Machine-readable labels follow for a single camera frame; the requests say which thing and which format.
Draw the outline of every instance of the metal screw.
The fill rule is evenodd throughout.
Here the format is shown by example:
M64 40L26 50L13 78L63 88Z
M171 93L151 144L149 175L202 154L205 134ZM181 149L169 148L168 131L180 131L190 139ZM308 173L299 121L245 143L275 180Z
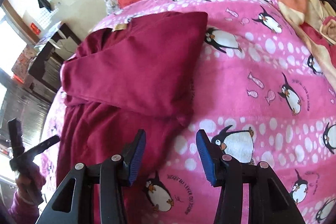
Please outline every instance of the metal screw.
M112 156L111 158L113 161L118 161L118 160L121 160L121 156L120 155L114 155Z
M77 169L77 170L81 170L83 167L84 167L83 163L78 163L78 164L75 165L75 169Z
M225 161L230 161L230 160L232 160L232 157L228 154L225 154L225 155L222 156L222 159L225 160Z
M268 163L266 161L261 161L260 162L260 167L266 169L266 168L268 168Z

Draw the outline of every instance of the hand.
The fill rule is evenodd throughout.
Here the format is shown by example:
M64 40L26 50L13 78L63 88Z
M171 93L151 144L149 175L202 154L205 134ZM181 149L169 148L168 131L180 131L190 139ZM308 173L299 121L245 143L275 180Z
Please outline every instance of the hand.
M40 169L35 163L31 163L28 167L29 175L34 180L36 187L41 190L42 186L45 184L45 178L40 174ZM29 203L32 202L32 199L30 198L29 194L26 191L26 188L31 184L31 179L26 177L23 174L18 175L18 177L15 179L16 185L18 187L17 192L21 199L24 201L27 201Z

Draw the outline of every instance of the pink blanket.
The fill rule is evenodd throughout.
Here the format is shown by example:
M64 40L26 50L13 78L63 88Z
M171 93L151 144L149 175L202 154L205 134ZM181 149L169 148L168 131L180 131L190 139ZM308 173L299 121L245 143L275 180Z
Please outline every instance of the pink blanket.
M209 15L191 85L194 117L172 149L162 151L166 165L148 178L132 214L142 223L213 223L220 189L206 180L197 152L195 135L202 128L240 162L268 162L305 222L322 223L336 194L335 91L283 19L277 1L142 0L106 17L95 29L166 11ZM43 138L62 131L63 116L59 91ZM49 170L54 170L56 155L56 147L43 155L50 191L55 189ZM247 216L245 198L242 223Z

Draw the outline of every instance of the blue gripper pad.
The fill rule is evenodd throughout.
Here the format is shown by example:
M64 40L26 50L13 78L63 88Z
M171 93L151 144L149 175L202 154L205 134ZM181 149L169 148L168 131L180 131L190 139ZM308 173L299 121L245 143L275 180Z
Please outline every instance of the blue gripper pad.
M141 165L142 156L143 156L143 153L144 153L145 147L146 147L146 133L145 133L145 131L143 131L141 134L142 135L141 135L141 137L139 139L139 142L138 142L138 145L135 149L134 156L133 156L131 162L129 163L128 181L130 183L130 186L137 179L138 172L139 172L140 165Z
M196 133L196 145L202 161L205 176L207 180L211 183L211 185L214 186L216 184L215 166L208 151L211 143L203 129L200 129Z

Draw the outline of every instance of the pink sleeve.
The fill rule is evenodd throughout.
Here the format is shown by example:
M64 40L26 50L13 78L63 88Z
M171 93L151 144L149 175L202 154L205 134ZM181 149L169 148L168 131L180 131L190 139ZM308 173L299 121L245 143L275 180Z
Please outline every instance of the pink sleeve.
M25 203L15 192L12 207L8 213L16 224L35 224L39 217L39 209L35 205Z

